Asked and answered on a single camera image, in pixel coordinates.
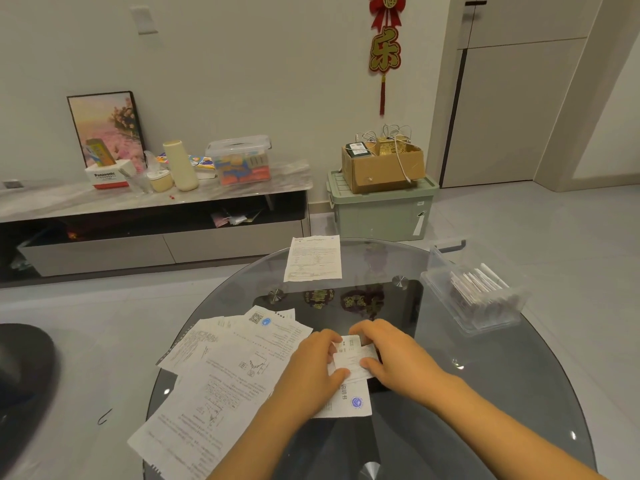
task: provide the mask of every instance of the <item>marble countertop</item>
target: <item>marble countertop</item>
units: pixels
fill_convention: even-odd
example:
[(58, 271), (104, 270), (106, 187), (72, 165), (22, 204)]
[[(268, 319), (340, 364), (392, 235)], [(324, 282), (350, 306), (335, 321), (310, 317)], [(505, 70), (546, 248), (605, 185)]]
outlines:
[(97, 190), (89, 182), (34, 182), (23, 189), (0, 191), (0, 223), (296, 192), (312, 187), (311, 168), (306, 161), (272, 164), (271, 179), (266, 182), (225, 187), (217, 178), (211, 178), (201, 180), (200, 186), (190, 192), (174, 187), (160, 194), (136, 194), (129, 188)]

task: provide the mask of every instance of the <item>forearm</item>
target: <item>forearm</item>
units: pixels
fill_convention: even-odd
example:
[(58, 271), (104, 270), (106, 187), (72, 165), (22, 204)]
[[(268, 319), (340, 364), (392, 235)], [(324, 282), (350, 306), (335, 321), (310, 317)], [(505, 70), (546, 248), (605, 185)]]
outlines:
[(425, 404), (476, 452), (500, 480), (601, 479), (529, 428), (451, 376), (438, 398)]
[(267, 400), (244, 434), (207, 480), (268, 480), (298, 430), (285, 411)]

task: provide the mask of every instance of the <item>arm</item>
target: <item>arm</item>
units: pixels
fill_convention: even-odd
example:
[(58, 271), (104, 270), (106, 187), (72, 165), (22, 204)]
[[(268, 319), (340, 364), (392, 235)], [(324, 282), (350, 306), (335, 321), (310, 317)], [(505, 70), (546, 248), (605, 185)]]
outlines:
[(384, 320), (364, 321), (349, 333), (373, 341), (382, 363), (365, 358), (382, 384), (442, 418), (501, 480), (603, 479), (444, 372), (414, 339)]
[(268, 480), (297, 430), (322, 409), (349, 375), (326, 370), (342, 337), (332, 330), (313, 332), (287, 368), (244, 434), (207, 480)]

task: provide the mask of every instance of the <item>glass table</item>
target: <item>glass table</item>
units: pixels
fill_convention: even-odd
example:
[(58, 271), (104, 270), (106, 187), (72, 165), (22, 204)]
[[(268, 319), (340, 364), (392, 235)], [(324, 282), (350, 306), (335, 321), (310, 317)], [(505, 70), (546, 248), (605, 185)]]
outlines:
[[(447, 372), (576, 459), (595, 468), (587, 425), (562, 366), (532, 325), (469, 337), (419, 281), (428, 251), (385, 241), (343, 239), (341, 280), (283, 283), (289, 250), (245, 267), (214, 290), (185, 323), (244, 314), (251, 306), (296, 309), (296, 320), (341, 335), (384, 318), (413, 335)], [(176, 376), (160, 371), (147, 416)], [(312, 419), (287, 447), (274, 479), (492, 479), (459, 436), (427, 409), (369, 380), (373, 415)], [(159, 476), (145, 464), (147, 480)]]

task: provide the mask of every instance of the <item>hand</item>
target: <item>hand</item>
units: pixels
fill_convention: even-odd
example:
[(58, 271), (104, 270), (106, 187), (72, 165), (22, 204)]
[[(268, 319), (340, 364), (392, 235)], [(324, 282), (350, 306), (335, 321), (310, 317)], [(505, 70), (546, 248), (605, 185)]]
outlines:
[(273, 389), (270, 404), (291, 419), (294, 428), (315, 416), (349, 376), (348, 369), (338, 369), (331, 376), (326, 370), (335, 353), (333, 344), (341, 341), (342, 337), (333, 330), (313, 332), (293, 352)]
[(382, 363), (366, 357), (361, 366), (389, 389), (424, 406), (432, 407), (443, 385), (453, 378), (414, 339), (385, 320), (356, 323), (349, 334), (364, 335), (362, 345), (373, 342), (380, 352)]

